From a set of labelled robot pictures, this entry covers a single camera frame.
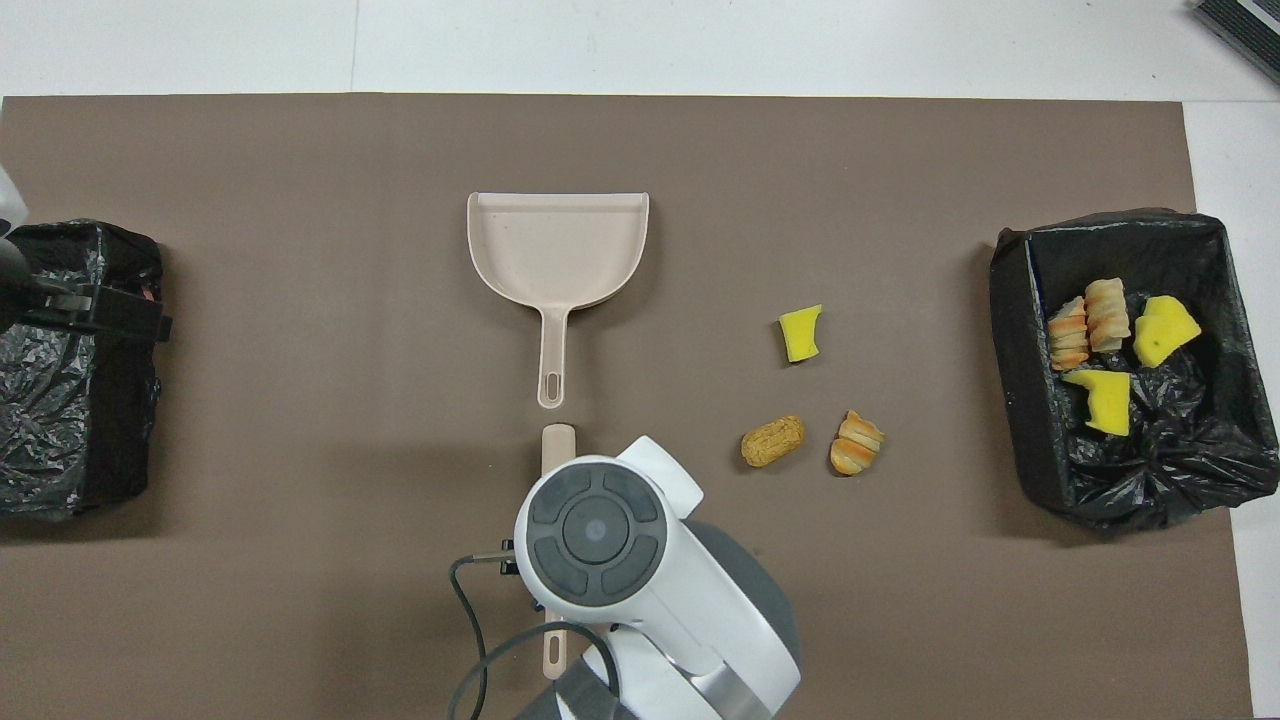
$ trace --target dustpan handle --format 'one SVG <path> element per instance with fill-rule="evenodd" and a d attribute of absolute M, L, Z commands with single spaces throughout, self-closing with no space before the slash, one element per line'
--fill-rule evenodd
<path fill-rule="evenodd" d="M 538 404 L 554 410 L 564 402 L 564 332 L 568 310 L 543 310 L 543 351 L 538 360 Z"/>

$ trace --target sponge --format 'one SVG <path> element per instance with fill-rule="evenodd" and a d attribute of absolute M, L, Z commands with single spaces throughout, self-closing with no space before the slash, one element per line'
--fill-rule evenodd
<path fill-rule="evenodd" d="M 820 314 L 822 305 L 814 305 L 804 310 L 786 313 L 778 318 L 778 324 L 782 325 L 782 340 L 787 343 L 788 361 L 799 363 L 818 354 L 818 343 L 813 336 Z"/>
<path fill-rule="evenodd" d="M 1157 295 L 1147 300 L 1142 316 L 1134 320 L 1138 334 L 1133 351 L 1143 368 L 1156 368 L 1179 347 L 1199 337 L 1201 328 L 1176 297 Z"/>
<path fill-rule="evenodd" d="M 1089 391 L 1085 425 L 1112 436 L 1129 434 L 1129 373 L 1075 370 L 1062 379 Z"/>

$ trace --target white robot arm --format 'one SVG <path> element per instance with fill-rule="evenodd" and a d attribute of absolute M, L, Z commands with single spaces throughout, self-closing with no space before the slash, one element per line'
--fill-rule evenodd
<path fill-rule="evenodd" d="M 0 165 L 0 237 L 27 220 L 27 204 Z"/>
<path fill-rule="evenodd" d="M 795 619 L 749 552 L 689 520 L 701 498 L 689 473 L 648 437 L 617 457 L 566 462 L 539 479 L 520 509 L 520 575 L 566 619 L 613 626 L 604 639 L 630 716 L 768 720 L 800 682 Z M 603 688 L 603 678 L 593 648 L 558 684 Z M 557 689 L 521 717 L 603 720 L 573 707 L 573 697 L 586 697 L 581 687 Z"/>

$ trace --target white floor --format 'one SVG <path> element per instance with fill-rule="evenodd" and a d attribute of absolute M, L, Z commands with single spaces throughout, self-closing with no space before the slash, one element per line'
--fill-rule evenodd
<path fill-rule="evenodd" d="M 0 0 L 0 96 L 586 92 L 1175 100 L 1280 409 L 1280 86 L 1183 0 Z M 4 156 L 0 135 L 0 160 Z M 1233 511 L 1280 716 L 1280 501 Z"/>

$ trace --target black trash bag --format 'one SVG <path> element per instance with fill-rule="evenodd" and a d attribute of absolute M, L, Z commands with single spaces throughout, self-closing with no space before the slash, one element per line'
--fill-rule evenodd
<path fill-rule="evenodd" d="M 1133 373 L 1129 437 L 1084 425 L 1087 393 L 1050 368 L 1046 322 L 1092 281 L 1124 281 L 1130 320 L 1152 295 L 1179 299 L 1203 333 L 1158 368 L 1120 352 L 1082 368 Z M 1023 492 L 1105 530 L 1181 523 L 1272 495 L 1275 425 L 1222 223 L 1142 209 L 1027 232 L 991 261 L 991 327 Z"/>
<path fill-rule="evenodd" d="M 160 252 L 146 236 L 73 220 L 8 240 L 32 273 L 160 300 Z M 154 346 L 27 325 L 0 334 L 0 518 L 60 520 L 146 489 Z"/>

